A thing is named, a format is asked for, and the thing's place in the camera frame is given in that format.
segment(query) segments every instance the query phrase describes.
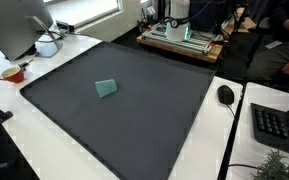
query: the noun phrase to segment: black keyboard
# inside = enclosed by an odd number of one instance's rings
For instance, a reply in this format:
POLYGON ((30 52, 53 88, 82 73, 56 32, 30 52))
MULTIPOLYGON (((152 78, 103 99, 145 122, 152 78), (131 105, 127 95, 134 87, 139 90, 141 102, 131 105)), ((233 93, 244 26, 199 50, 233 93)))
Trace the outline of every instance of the black keyboard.
POLYGON ((289 129, 285 112, 251 103, 255 139, 267 146, 289 153, 289 129))

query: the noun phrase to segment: window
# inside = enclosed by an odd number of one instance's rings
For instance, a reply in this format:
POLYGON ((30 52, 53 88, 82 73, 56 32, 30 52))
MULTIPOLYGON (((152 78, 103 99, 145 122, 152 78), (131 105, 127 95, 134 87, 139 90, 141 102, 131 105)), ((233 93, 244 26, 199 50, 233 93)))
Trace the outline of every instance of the window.
POLYGON ((54 20, 75 27, 119 11, 118 0, 44 0, 54 20))

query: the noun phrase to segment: person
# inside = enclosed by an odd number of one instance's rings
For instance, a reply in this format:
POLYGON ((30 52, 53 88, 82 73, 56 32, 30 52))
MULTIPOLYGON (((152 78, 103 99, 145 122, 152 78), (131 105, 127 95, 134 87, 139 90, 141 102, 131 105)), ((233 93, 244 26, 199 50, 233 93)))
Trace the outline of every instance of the person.
POLYGON ((282 44, 254 55, 245 76, 248 81, 271 81, 280 72, 289 75, 289 0, 273 0, 269 17, 273 38, 282 44))

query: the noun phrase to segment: orange cup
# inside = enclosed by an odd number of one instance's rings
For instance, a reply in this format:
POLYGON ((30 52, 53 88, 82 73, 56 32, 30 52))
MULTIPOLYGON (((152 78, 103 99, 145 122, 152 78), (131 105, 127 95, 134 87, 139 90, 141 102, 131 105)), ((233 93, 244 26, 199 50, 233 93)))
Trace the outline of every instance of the orange cup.
POLYGON ((19 83, 24 80, 24 72, 20 67, 12 67, 0 75, 0 80, 19 83))

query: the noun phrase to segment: green block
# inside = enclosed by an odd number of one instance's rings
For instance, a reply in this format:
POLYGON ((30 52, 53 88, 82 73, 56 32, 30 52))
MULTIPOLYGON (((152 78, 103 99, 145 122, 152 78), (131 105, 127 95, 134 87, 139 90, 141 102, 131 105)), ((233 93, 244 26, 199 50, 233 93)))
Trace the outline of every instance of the green block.
POLYGON ((117 91, 117 86, 116 86, 114 79, 96 81, 95 86, 96 86, 97 94, 100 98, 117 91))

